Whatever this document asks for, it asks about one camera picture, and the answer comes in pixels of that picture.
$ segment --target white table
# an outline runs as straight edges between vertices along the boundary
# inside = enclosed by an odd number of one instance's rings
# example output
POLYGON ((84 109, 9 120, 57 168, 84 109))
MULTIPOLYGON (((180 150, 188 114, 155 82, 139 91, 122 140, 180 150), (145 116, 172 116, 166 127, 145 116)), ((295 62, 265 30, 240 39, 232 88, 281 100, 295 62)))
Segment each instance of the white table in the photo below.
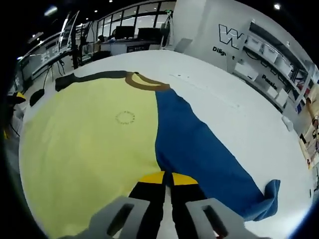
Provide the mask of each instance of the white table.
MULTIPOLYGON (((282 115, 270 102, 235 76, 201 60, 167 50, 121 54, 73 72, 83 77, 114 70, 140 72, 148 78, 169 83, 235 155, 261 192, 270 180, 281 180, 277 214, 259 222, 247 222, 249 230, 259 236, 281 239, 296 228, 312 203, 311 173, 297 134, 287 130, 282 115)), ((54 94, 54 85, 48 85, 44 97, 33 108, 27 108, 24 123, 54 94)), ((20 172, 23 181, 23 168, 20 172)))

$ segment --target shelf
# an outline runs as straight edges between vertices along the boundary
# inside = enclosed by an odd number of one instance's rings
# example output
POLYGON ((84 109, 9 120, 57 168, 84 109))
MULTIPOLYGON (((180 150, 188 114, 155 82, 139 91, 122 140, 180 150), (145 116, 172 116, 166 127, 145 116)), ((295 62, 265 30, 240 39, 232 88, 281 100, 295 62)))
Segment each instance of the shelf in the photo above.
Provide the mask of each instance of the shelf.
POLYGON ((269 61, 261 52, 256 51, 249 47, 248 45, 244 45, 244 48, 252 52, 253 54, 257 55, 258 57, 262 58, 265 60, 271 67, 273 67, 286 81, 289 82, 289 84, 293 87, 293 90, 297 91, 298 94, 300 95, 300 90, 299 88, 293 83, 293 81, 289 78, 289 76, 285 75, 273 62, 269 61))
POLYGON ((255 91, 257 91, 259 94, 261 94, 263 97, 265 97, 276 109, 279 110, 280 113, 284 111, 284 108, 275 101, 275 99, 270 96, 262 87, 260 87, 256 82, 249 79, 247 76, 242 75, 239 72, 234 71, 233 75, 239 77, 240 79, 244 80, 247 85, 249 85, 251 88, 253 88, 255 91))
POLYGON ((308 72, 308 67, 304 64, 304 62, 293 52, 293 50, 283 44, 280 40, 274 37, 270 32, 256 24, 255 22, 251 22, 249 31, 254 34, 260 36, 270 43, 272 46, 278 49, 284 56, 288 58, 294 65, 298 66, 301 69, 304 69, 308 72))

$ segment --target white storage box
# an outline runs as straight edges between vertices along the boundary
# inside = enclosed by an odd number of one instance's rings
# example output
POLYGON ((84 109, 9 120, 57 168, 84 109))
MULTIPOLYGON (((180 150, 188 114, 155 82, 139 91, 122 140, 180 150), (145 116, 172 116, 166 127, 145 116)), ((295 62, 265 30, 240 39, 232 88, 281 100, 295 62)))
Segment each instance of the white storage box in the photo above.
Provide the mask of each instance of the white storage box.
POLYGON ((279 105, 284 106, 285 103, 287 102, 287 99, 288 99, 287 92, 284 89, 281 89, 275 100, 277 101, 279 105))
POLYGON ((278 92, 274 89, 274 87, 269 86, 267 93, 272 97, 275 98, 278 95, 278 92))
POLYGON ((264 45, 264 52, 263 55, 267 58, 270 62, 274 63, 278 57, 278 52, 268 45, 264 45))
POLYGON ((247 36, 247 46, 254 49, 255 51, 260 51, 262 43, 257 40, 255 37, 250 35, 247 36))
POLYGON ((277 57, 275 64, 278 66, 280 71, 285 75, 289 75, 293 67, 290 65, 290 62, 285 60, 282 56, 277 57))
POLYGON ((259 75, 257 71, 255 71, 254 68, 252 68, 247 63, 237 63, 235 66, 235 71, 239 72, 240 74, 247 76, 251 81, 254 81, 257 76, 259 75))

